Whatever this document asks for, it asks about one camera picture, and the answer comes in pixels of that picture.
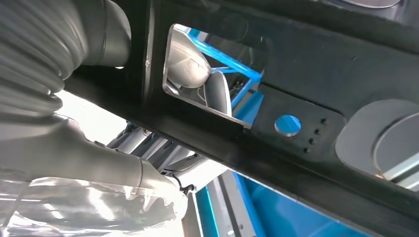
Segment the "circular hole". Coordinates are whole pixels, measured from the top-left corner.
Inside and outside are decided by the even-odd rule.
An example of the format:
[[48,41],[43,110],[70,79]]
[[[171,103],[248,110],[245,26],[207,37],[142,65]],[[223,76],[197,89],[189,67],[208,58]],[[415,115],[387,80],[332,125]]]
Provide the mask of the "circular hole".
[[301,130],[301,122],[295,116],[283,115],[275,121],[276,131],[286,137],[295,136]]

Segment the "gray corrugated hose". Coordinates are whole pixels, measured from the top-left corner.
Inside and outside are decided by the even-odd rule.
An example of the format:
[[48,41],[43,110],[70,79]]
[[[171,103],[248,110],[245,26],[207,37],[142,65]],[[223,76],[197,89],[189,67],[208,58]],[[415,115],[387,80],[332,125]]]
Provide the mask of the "gray corrugated hose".
[[0,168],[24,181],[172,186],[155,170],[147,177],[155,182],[144,182],[146,161],[87,141],[72,120],[54,115],[62,106],[54,93],[78,66],[126,63],[129,24],[115,3],[0,0],[0,32]]

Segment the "plastic wrap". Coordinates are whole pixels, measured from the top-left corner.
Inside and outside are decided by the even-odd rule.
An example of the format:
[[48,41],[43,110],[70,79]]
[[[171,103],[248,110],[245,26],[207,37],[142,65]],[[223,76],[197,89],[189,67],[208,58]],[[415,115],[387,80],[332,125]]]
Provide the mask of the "plastic wrap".
[[2,180],[0,192],[3,237],[163,236],[187,208],[176,189],[64,178]]

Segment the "black cable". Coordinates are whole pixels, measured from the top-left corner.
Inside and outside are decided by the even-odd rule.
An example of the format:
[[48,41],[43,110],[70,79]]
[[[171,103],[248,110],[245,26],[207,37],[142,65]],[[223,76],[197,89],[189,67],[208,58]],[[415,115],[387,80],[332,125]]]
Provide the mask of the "black cable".
[[177,178],[173,173],[171,175],[178,182],[179,191],[183,192],[183,194],[185,194],[186,196],[188,195],[189,191],[193,191],[195,189],[195,186],[193,186],[192,184],[186,187],[182,187],[182,183],[180,182],[179,178]]

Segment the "black chassis beam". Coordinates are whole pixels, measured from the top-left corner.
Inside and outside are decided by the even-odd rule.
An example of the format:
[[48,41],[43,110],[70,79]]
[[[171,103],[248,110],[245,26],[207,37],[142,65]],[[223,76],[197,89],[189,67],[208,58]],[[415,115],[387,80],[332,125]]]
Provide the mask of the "black chassis beam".
[[[306,0],[115,2],[130,21],[129,62],[122,70],[82,66],[66,90],[368,234],[419,236],[417,196],[345,166],[334,149],[364,105],[419,103],[417,29]],[[163,92],[174,23],[269,55],[251,129]],[[283,113],[301,119],[297,138],[274,132]],[[305,150],[315,129],[318,143]]]

